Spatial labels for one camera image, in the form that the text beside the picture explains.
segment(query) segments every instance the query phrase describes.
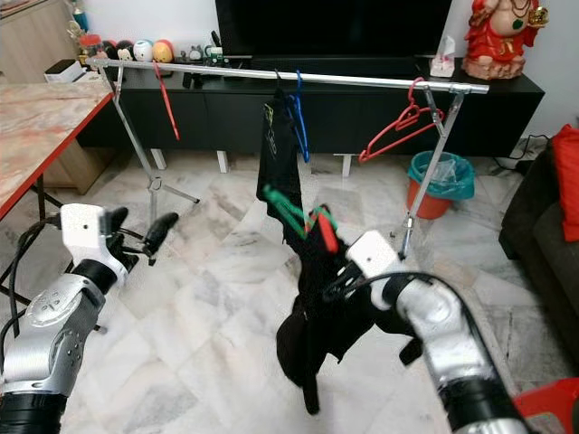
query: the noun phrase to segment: marble table top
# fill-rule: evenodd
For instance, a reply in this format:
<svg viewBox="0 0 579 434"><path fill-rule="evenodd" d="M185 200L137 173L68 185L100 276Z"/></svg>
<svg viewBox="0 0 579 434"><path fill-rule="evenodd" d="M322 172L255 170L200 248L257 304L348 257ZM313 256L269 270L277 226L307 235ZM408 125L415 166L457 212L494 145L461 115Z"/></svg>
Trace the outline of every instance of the marble table top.
<svg viewBox="0 0 579 434"><path fill-rule="evenodd" d="M0 86L0 218L111 97L101 82Z"/></svg>

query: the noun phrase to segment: blue hanger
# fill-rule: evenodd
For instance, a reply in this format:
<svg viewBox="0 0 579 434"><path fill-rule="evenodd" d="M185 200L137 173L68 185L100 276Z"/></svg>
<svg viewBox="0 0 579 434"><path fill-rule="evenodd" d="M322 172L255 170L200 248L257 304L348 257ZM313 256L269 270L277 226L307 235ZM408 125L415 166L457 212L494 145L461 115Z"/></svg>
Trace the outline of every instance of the blue hanger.
<svg viewBox="0 0 579 434"><path fill-rule="evenodd" d="M298 74L298 88L296 89L296 94L295 95L289 95L289 97L291 98L291 101L293 103L293 111L298 116L298 122L295 122L295 119L294 119L294 123L296 123L294 128L295 128L296 136L298 137L299 151L303 155L304 161L306 163L308 163L309 162L308 134L306 133L306 125L304 124L304 116L301 113L301 97L300 97L301 74L299 73L299 70L296 70L296 73Z"/></svg>

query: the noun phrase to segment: orange bin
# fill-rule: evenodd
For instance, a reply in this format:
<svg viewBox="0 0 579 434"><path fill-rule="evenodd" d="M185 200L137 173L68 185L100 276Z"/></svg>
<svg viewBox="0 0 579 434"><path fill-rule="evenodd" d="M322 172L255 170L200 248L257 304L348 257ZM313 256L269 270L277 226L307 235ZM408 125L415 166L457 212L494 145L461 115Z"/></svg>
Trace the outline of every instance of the orange bin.
<svg viewBox="0 0 579 434"><path fill-rule="evenodd" d="M408 197L406 199L406 206L410 210L413 206L414 197L418 194L418 190L420 189L420 184L410 178L410 187L408 188ZM439 199L437 197L432 197L430 195L425 194L424 199L422 199L422 203L420 208L418 208L418 212L416 215L421 219L428 219L434 220L442 217L443 214L448 210L452 205L452 201L448 199Z"/></svg>

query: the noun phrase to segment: metal rack pole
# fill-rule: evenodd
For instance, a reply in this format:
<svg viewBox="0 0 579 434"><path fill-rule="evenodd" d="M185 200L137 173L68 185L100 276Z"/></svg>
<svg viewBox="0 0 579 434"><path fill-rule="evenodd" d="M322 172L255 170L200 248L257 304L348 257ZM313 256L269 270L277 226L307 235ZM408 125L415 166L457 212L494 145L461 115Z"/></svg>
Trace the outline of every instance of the metal rack pole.
<svg viewBox="0 0 579 434"><path fill-rule="evenodd" d="M119 76L121 78L122 78L122 69L124 67L135 68L140 70L153 69L153 62L146 62L146 61L114 61L111 59L91 58L87 60L87 63L89 65L98 66L100 69L100 73L103 75L104 75L104 68L109 66L119 67ZM294 72L236 70L227 68L214 68L207 66L177 65L173 63L159 63L157 66L162 71L181 71L203 75L216 75L222 77L244 77L248 79L261 79L261 80L278 80L279 78L282 78L284 80L298 79L298 74ZM420 209L422 199L424 198L428 185L431 182L432 175L434 174L434 169L436 168L436 165L438 164L441 158L442 151L444 150L444 146L446 145L446 141L448 140L448 137L451 134L454 122L457 116L459 115L460 107L462 106L464 97L468 93L486 94L489 92L489 86L483 84L455 83L446 81L418 81L414 83L412 80L374 79L368 77L346 77L338 75L321 75L321 74L300 74L300 77L302 81L312 83L338 84L346 86L367 86L372 88L389 88L389 89L410 89L410 87L414 85L416 89L424 90L426 99L428 101L428 105L432 112L432 120L438 129L440 138L438 140L438 143L436 144L436 147L434 148L431 162L428 165L426 174L424 175L424 179L422 180L418 194L416 194L416 197L414 197L413 206L409 210L404 222L405 233L403 236L402 247L399 252L399 256L401 257L401 259L404 259L408 253L410 239L413 232L413 226L416 220L416 214ZM450 92L455 94L454 99L452 100L451 103L451 108L449 109L449 113L444 124L442 124L440 117L437 114L436 104L434 102L434 97L432 96L433 91ZM122 110L120 110L119 114L121 115L121 118L123 118L123 123L126 125L129 131L129 127L126 120L124 119ZM140 145L135 146L135 148L137 151L138 148L140 148L140 151L142 152L142 147L140 147Z"/></svg>
<svg viewBox="0 0 579 434"><path fill-rule="evenodd" d="M105 82L105 85L111 87L109 79L107 78L107 74L103 66L99 66L100 76ZM137 153L138 160L140 161L141 165L143 166L143 170L147 174L148 177L148 191L149 191L149 224L153 224L153 222L157 219L157 194L159 190L163 189L166 192L175 194L177 196L183 197L188 201L193 202L193 204L199 203L199 199L193 197L190 194L181 192L170 185L163 183L163 178L161 176L157 176L153 173L153 169L151 168L151 164L148 162L147 154L145 154L145 150L141 145L140 141L138 140L137 134L133 131L132 126L128 122L127 116L125 116L125 112L120 105L120 92L122 89L122 82L123 82L123 72L124 66L119 66L119 73L117 75L117 86L114 88L115 96L112 99L113 105L119 113L120 120L123 123L123 126L127 130L128 138L132 143L133 147L135 148L135 152Z"/></svg>
<svg viewBox="0 0 579 434"><path fill-rule="evenodd" d="M138 70L152 70L153 62L150 61L113 61L112 59L87 59L87 64L91 66L113 66L134 68ZM244 77L247 79L277 80L278 75L275 71L256 71L256 70L238 70L234 68L215 68L209 66L195 65L177 65L173 63L158 63L161 71L180 71L191 72L193 74L218 75L222 77ZM322 75L322 74L300 74L303 82L341 84L346 86L368 86L371 88L390 88L390 89L410 89L413 84L412 80L396 79L374 79L368 77L347 77L340 75ZM280 78L283 80L298 80L298 74L295 72L280 72ZM489 86L484 84L466 84L448 81L419 81L414 85L417 90L429 87L435 92L464 91L465 93L486 94L489 92Z"/></svg>

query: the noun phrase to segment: teal plastic bag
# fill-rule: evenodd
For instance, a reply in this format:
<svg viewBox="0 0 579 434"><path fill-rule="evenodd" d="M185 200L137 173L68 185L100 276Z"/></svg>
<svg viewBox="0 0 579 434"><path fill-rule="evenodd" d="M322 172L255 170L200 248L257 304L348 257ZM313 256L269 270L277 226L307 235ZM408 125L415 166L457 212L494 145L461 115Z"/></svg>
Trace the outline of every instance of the teal plastic bag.
<svg viewBox="0 0 579 434"><path fill-rule="evenodd" d="M422 183L432 151L416 154L408 169L408 175L418 184ZM465 158L443 152L434 170L434 176L426 190L432 197L462 201L474 196L474 167Z"/></svg>

